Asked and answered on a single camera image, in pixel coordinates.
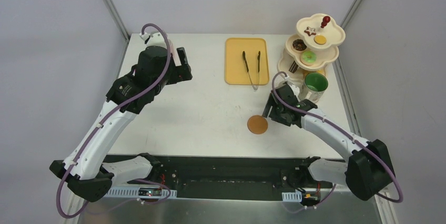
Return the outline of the orange round coaster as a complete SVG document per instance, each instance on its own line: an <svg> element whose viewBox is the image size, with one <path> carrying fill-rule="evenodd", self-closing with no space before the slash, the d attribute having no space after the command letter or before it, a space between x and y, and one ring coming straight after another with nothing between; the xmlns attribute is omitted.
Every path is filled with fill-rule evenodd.
<svg viewBox="0 0 446 224"><path fill-rule="evenodd" d="M254 115L248 119L247 127L251 133L261 135L268 130L268 122L265 117Z"/></svg>

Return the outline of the floral mug with green inside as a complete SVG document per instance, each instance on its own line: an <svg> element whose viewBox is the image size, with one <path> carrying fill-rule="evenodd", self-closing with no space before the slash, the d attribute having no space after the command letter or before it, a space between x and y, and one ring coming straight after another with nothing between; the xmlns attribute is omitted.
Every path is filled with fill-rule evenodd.
<svg viewBox="0 0 446 224"><path fill-rule="evenodd" d="M299 100L309 100L317 103L328 88L328 80L320 73L309 73L303 80L298 95Z"/></svg>

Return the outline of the chocolate cake slice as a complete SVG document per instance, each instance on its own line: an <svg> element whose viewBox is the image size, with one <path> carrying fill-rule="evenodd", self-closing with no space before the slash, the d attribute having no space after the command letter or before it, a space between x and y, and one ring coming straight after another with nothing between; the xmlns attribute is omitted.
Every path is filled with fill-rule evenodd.
<svg viewBox="0 0 446 224"><path fill-rule="evenodd" d="M295 61L293 61L288 69L288 71L290 73L295 73L298 70L299 66L297 65L297 63Z"/></svg>

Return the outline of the metal tongs with black tips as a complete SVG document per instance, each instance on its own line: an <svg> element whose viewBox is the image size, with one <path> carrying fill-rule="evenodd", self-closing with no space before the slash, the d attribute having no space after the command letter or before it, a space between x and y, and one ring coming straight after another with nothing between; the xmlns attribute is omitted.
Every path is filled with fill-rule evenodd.
<svg viewBox="0 0 446 224"><path fill-rule="evenodd" d="M258 52L257 55L257 83L254 84L251 74L250 74L250 70L249 70L249 66L248 66L248 61L247 61L247 57L246 57L246 52L243 51L242 52L242 59L244 61L245 64L245 68L246 68L246 72L248 74L248 79L250 81L250 85L253 88L254 91L257 91L260 85L260 58L261 58L261 51Z"/></svg>

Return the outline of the green frosted donut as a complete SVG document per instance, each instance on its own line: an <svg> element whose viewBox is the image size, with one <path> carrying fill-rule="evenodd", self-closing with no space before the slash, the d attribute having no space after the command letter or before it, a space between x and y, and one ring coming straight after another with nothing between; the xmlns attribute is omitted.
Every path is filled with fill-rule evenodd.
<svg viewBox="0 0 446 224"><path fill-rule="evenodd" d="M312 66L316 63L317 56L314 52L307 50L300 55L300 60L304 65Z"/></svg>

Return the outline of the chocolate sprinkled donut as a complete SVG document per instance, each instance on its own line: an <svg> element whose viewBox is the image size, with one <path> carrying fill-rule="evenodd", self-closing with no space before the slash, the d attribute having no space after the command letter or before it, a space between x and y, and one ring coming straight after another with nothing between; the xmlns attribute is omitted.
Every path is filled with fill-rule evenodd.
<svg viewBox="0 0 446 224"><path fill-rule="evenodd" d="M302 39L295 39L292 42L292 48L296 51L302 52L307 49L307 45L304 43Z"/></svg>

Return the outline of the round yellow biscuit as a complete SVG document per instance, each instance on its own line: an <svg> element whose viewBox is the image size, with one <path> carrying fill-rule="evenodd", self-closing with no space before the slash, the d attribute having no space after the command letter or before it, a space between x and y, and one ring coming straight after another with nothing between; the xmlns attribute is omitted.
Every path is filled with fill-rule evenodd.
<svg viewBox="0 0 446 224"><path fill-rule="evenodd" d="M324 45L327 42L326 37L323 35L316 35L313 40L318 45Z"/></svg>

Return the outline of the star-shaped chocolate cookie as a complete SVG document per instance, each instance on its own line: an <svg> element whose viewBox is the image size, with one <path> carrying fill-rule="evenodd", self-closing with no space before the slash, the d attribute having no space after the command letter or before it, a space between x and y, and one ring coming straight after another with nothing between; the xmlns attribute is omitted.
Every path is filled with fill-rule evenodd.
<svg viewBox="0 0 446 224"><path fill-rule="evenodd" d="M309 27L309 26L307 26L307 28L304 30L304 33L307 34L308 36L316 36L317 35L316 29Z"/></svg>

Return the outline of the pink mug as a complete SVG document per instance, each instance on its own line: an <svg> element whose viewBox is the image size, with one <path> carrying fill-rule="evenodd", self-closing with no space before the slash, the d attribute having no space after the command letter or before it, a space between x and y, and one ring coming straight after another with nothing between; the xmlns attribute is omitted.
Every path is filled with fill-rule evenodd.
<svg viewBox="0 0 446 224"><path fill-rule="evenodd" d="M170 48L170 52L172 54L172 58L174 60L175 66L179 66L180 65L180 60L178 58L177 55L177 51L172 43L172 41L170 39L168 39L169 42L169 48ZM164 49L167 49L167 45L165 43L165 40L162 36L162 34L160 32L152 32L149 34L149 38L148 41L146 42L146 46L158 46L158 47L162 47Z"/></svg>

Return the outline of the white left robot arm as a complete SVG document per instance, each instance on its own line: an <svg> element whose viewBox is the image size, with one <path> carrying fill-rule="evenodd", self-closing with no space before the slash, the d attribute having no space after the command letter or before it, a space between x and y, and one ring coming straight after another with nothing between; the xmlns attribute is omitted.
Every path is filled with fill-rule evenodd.
<svg viewBox="0 0 446 224"><path fill-rule="evenodd" d="M105 162L105 157L123 130L166 85L192 79L185 49L178 47L176 52L179 66L161 46L148 46L140 52L130 72L114 81L82 142L65 160L52 162L50 171L64 178L75 195L95 202L113 186L136 179L155 184L160 179L160 162L148 153L112 163Z"/></svg>

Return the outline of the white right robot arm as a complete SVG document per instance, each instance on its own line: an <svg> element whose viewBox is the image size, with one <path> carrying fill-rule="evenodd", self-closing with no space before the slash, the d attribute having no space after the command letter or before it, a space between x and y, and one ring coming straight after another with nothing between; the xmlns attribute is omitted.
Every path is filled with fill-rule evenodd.
<svg viewBox="0 0 446 224"><path fill-rule="evenodd" d="M366 201L381 195L385 187L394 184L398 193L395 201L402 201L402 190L384 142L367 140L347 132L313 102L298 100L288 84L272 88L263 117L312 133L342 157L342 162L308 158L298 173L303 186L312 187L319 181L344 185L357 198Z"/></svg>

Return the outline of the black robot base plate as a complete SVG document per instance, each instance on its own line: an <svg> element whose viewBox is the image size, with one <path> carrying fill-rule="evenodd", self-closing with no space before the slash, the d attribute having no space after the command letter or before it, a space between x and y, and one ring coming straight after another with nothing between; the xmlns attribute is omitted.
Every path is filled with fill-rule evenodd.
<svg viewBox="0 0 446 224"><path fill-rule="evenodd" d="M164 182L178 198L281 201L282 193L329 191L310 177L311 158L156 156L149 181Z"/></svg>

